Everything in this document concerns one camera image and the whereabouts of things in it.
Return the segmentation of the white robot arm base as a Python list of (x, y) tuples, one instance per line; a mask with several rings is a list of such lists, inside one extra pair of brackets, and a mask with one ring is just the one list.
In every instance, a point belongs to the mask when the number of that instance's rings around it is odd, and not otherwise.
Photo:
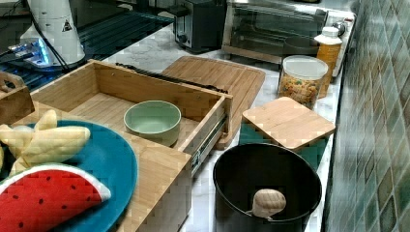
[(70, 68), (85, 53), (73, 24), (69, 0), (27, 0), (32, 25), (9, 50), (37, 68)]

